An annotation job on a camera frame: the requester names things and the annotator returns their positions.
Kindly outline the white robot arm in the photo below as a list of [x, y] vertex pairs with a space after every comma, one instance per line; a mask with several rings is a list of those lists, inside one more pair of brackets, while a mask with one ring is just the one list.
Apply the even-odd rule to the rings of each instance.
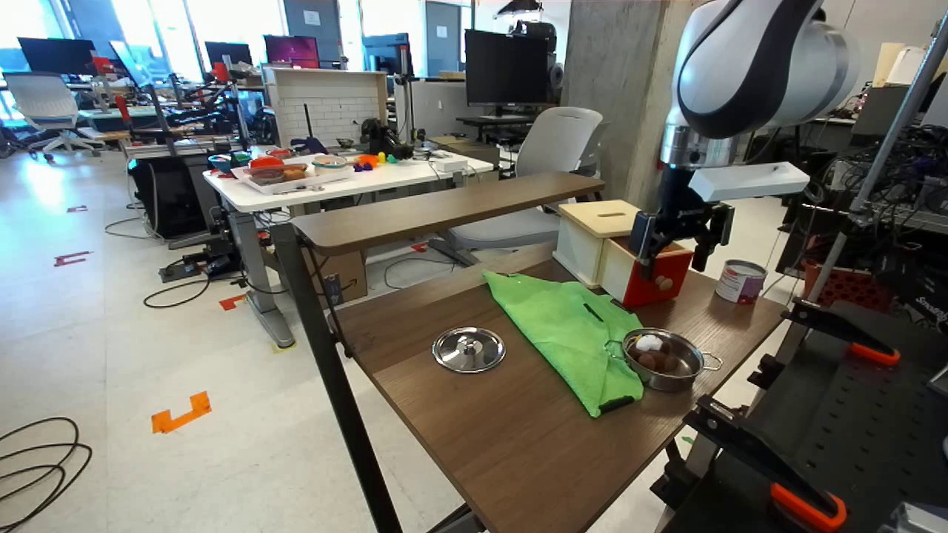
[[635, 217], [631, 251], [651, 274], [677, 241], [693, 241], [702, 271], [730, 243], [733, 198], [798, 197], [808, 176], [788, 164], [743, 164], [737, 140], [804, 126], [857, 87], [857, 46], [820, 19], [823, 0], [706, 0], [686, 25], [672, 103], [662, 140], [662, 182]]

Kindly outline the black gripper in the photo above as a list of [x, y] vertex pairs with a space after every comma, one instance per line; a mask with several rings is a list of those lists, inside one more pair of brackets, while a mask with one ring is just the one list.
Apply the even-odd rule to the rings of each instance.
[[635, 217], [631, 251], [646, 278], [654, 278], [657, 254], [672, 241], [696, 241], [693, 271], [706, 274], [717, 246], [730, 243], [736, 209], [724, 201], [702, 201], [690, 189], [690, 170], [663, 170], [657, 197]]

